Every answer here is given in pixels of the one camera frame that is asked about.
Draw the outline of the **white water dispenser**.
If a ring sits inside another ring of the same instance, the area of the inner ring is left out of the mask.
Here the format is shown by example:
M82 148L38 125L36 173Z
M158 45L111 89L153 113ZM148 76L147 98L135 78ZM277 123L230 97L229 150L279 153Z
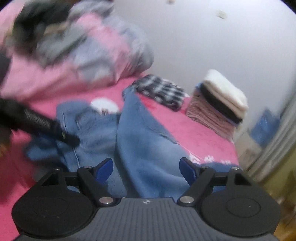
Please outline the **white water dispenser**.
M249 168L262 152L260 145L250 137L248 132L245 132L237 139L235 148L239 164L244 170Z

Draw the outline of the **black white plaid garment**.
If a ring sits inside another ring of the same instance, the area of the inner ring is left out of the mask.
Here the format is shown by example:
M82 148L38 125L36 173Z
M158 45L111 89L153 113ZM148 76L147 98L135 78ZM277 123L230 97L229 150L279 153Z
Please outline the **black white plaid garment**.
M178 85L156 75L146 75L132 83L133 89L172 111L179 111L188 96Z

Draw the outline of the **pink patterned folded garment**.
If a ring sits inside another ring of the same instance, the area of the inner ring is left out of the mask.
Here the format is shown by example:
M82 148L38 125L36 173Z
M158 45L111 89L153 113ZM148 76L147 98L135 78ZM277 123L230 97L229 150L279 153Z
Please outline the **pink patterned folded garment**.
M194 91L186 109L186 116L213 130L222 138L233 141L235 126L209 104L199 90Z

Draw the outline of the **blue denim jeans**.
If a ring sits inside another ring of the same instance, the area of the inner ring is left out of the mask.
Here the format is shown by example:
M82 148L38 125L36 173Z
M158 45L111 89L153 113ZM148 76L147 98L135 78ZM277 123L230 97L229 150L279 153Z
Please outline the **blue denim jeans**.
M178 199L189 187L179 161L189 154L131 87L123 91L123 99L121 113L106 115L84 101L58 105L58 121L79 137L80 145L72 148L38 137L25 149L26 157L31 161L59 159L71 172L111 158L113 172L105 187L114 197Z

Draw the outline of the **dark green garment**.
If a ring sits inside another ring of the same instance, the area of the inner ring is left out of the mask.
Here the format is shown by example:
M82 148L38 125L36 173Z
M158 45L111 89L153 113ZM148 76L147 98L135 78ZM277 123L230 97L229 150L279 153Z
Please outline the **dark green garment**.
M30 1L16 17L11 38L21 52L32 53L48 26L67 20L71 4L66 1Z

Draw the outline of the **grey knit garment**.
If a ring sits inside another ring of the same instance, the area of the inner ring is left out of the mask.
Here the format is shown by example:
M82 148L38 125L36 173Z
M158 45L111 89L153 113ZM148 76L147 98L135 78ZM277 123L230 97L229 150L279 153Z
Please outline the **grey knit garment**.
M37 43L36 58L43 67L52 65L76 48L86 37L86 33L74 25L46 34Z

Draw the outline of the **white folded sweater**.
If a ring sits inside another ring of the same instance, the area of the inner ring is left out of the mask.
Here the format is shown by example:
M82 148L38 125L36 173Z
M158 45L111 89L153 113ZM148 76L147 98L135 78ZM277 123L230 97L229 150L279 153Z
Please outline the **white folded sweater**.
M224 104L230 104L231 107L235 107L243 113L248 111L249 107L245 94L219 71L214 69L208 70L203 83Z

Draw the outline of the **pink floral bed blanket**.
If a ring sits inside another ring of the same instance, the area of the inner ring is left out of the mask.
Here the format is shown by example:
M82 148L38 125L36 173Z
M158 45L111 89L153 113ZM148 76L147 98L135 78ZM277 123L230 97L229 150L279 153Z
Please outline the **pink floral bed blanket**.
M50 169L76 171L114 161L105 186L115 197L178 197L187 188L179 160L197 164L237 165L234 144L209 128L136 93L122 97L131 78L104 89L29 102L33 109L57 118L81 144L25 150L30 137L13 134L13 143L1 160L1 240L18 232L11 218L14 203Z

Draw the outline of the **blue water bottle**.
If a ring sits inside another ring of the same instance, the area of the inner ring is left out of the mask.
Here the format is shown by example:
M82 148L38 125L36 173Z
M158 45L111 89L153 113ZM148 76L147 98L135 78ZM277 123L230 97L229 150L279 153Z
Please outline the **blue water bottle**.
M280 116L275 115L269 109L265 109L249 135L261 148L265 148L273 139L279 126Z

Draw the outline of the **grey curtain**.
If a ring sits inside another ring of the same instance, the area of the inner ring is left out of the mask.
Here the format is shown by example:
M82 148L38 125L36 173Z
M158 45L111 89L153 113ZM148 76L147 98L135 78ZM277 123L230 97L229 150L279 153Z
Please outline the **grey curtain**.
M282 112L280 126L267 147L250 166L248 175L261 182L271 174L295 144L295 97Z

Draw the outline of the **pink grey floral duvet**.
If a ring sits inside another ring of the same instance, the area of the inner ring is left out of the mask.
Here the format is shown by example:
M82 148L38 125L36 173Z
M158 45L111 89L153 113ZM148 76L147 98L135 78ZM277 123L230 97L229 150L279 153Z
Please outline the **pink grey floral duvet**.
M61 60L43 67L36 49L21 52L11 38L14 21L28 2L12 1L1 10L1 47L11 60L1 97L28 102L107 87L140 75L154 62L145 35L115 13L113 2L66 1L71 4L67 20L48 26L41 39L69 25L81 28L87 37Z

